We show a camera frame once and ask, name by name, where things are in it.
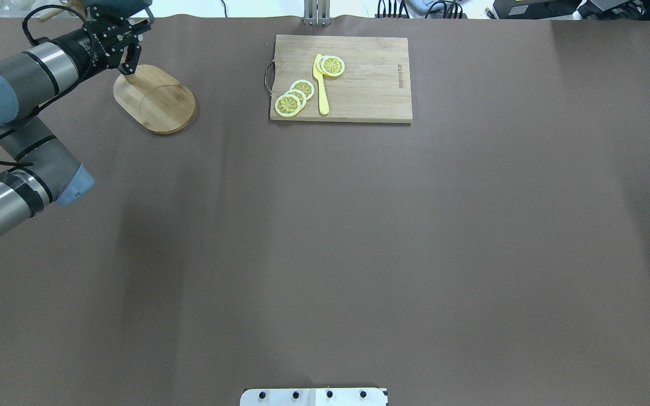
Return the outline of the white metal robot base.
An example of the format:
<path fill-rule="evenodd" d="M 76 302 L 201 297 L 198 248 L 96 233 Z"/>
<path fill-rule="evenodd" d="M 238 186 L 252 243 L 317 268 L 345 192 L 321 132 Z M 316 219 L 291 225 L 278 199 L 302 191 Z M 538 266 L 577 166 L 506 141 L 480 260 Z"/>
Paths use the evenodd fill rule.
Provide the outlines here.
<path fill-rule="evenodd" d="M 267 388 L 243 391 L 240 405 L 389 405 L 377 387 Z"/>

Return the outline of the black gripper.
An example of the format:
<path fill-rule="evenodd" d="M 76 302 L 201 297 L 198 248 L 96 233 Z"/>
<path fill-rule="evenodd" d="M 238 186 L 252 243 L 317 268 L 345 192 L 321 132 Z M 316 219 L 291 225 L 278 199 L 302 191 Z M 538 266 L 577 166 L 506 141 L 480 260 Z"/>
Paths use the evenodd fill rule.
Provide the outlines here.
<path fill-rule="evenodd" d="M 84 9 L 93 21 L 52 39 L 51 43 L 72 59 L 79 78 L 91 78 L 117 67 L 124 76 L 134 75 L 142 53 L 139 35 L 151 30 L 150 6 L 84 6 Z M 140 11 L 144 11 L 147 18 L 134 21 Z M 118 42 L 111 34 L 124 37 Z"/>

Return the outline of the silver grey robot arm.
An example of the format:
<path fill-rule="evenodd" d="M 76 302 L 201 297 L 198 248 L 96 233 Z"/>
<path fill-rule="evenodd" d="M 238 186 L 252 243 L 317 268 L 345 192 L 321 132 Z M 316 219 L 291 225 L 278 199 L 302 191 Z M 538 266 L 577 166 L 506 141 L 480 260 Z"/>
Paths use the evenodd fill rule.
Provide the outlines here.
<path fill-rule="evenodd" d="M 107 69 L 137 70 L 141 35 L 152 28 L 150 1 L 84 1 L 84 10 L 45 5 L 21 23 L 29 49 L 0 61 L 0 237 L 47 205 L 72 205 L 95 180 L 39 114 Z M 29 21 L 68 11 L 82 25 L 54 39 L 34 38 Z"/>

